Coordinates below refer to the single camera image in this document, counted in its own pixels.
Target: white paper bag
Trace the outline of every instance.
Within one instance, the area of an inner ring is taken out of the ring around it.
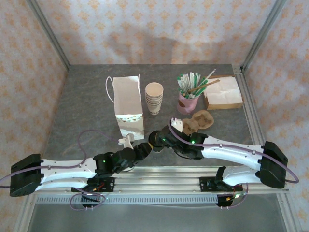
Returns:
[[[107,90],[107,81],[112,81],[114,101]],[[106,92],[114,103],[115,116],[123,137],[132,133],[135,140],[144,139],[143,110],[140,97],[140,75],[114,77],[109,76],[105,82]]]

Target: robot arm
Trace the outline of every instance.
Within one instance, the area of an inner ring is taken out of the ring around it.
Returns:
[[[116,153],[107,152],[88,158],[76,168],[53,168],[52,166],[69,166],[76,164],[77,160],[54,161],[41,159],[39,154],[32,154],[12,166],[11,171],[16,172],[27,167],[47,166],[50,168],[37,169],[24,172],[11,177],[10,196],[24,196],[34,191],[46,188],[74,187],[86,191],[97,189],[104,178],[111,177],[126,168],[134,167],[146,158],[150,152],[161,151],[164,147],[172,148],[175,152],[199,160],[202,158],[216,158],[243,164],[239,167],[220,167],[212,185],[221,191],[231,190],[232,186],[240,183],[257,183],[272,188],[281,189],[285,184],[286,170],[267,160],[256,152],[268,154],[283,165],[287,165],[287,158],[274,143],[266,142],[260,145],[242,145],[226,142],[201,133],[187,136],[182,133],[181,120],[171,121],[173,132],[186,144],[176,138],[168,126],[161,131],[150,134],[148,143],[141,143],[132,147],[133,138],[128,135],[119,140],[125,148]]]

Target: stack of paper cups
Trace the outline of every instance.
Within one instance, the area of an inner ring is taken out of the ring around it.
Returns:
[[[163,100],[163,86],[157,82],[149,83],[146,86],[147,107],[152,115],[157,115]]]

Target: gray table surface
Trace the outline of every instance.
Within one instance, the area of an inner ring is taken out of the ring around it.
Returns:
[[[44,159],[79,160],[83,157],[77,145],[77,136],[86,129],[99,129],[108,136],[119,139],[121,133],[114,115],[113,103],[108,99],[105,80],[108,76],[121,77],[140,74],[140,90],[144,116],[145,141],[152,131],[167,125],[171,117],[183,116],[176,109],[178,85],[176,77],[181,73],[197,72],[208,75],[214,68],[216,75],[233,75],[228,64],[157,64],[157,65],[72,65],[58,105],[53,128],[48,140]],[[149,82],[159,82],[164,86],[164,96],[160,113],[151,115],[145,102],[145,87]],[[200,98],[194,112],[206,109]],[[199,130],[218,139],[235,143],[252,144],[243,108],[211,110],[214,124]],[[105,137],[89,132],[82,136],[82,145],[88,156],[105,152],[116,152],[123,146]],[[134,145],[143,142],[138,140]],[[220,159],[188,160],[178,157],[171,149],[161,153],[152,152],[138,166],[228,166],[235,163]]]

